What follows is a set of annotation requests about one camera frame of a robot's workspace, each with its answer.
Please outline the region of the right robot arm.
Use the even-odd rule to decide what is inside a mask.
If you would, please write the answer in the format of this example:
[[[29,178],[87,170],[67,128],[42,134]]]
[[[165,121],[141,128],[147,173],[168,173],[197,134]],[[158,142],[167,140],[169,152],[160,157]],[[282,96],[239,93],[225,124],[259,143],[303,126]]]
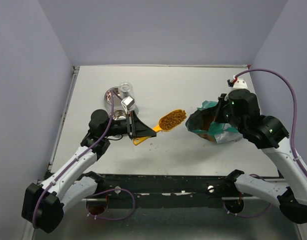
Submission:
[[[307,165],[292,146],[291,137],[279,119],[260,114],[257,96],[247,89],[221,94],[215,121],[230,124],[276,166],[287,186],[256,179],[234,170],[223,184],[229,196],[245,193],[279,208],[296,224],[307,223]]]

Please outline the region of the green pet food bag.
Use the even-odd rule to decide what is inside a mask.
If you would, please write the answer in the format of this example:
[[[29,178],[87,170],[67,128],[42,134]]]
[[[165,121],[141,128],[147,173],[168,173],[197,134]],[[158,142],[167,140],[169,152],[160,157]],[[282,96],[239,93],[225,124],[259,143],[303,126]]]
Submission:
[[[205,100],[201,107],[192,113],[187,119],[185,126],[191,133],[196,134],[209,142],[224,144],[232,141],[239,141],[242,135],[229,123],[215,122],[216,116],[215,101]]]

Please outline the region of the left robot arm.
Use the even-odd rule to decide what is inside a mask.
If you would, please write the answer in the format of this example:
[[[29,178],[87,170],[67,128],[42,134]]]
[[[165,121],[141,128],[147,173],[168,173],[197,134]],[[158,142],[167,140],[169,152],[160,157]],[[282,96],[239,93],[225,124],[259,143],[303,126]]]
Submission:
[[[70,204],[90,195],[98,198],[104,193],[102,182],[81,175],[105,154],[110,146],[108,137],[128,135],[135,140],[157,135],[134,111],[125,120],[113,120],[106,110],[97,109],[91,114],[88,126],[74,155],[49,178],[26,188],[21,216],[35,229],[51,233]]]

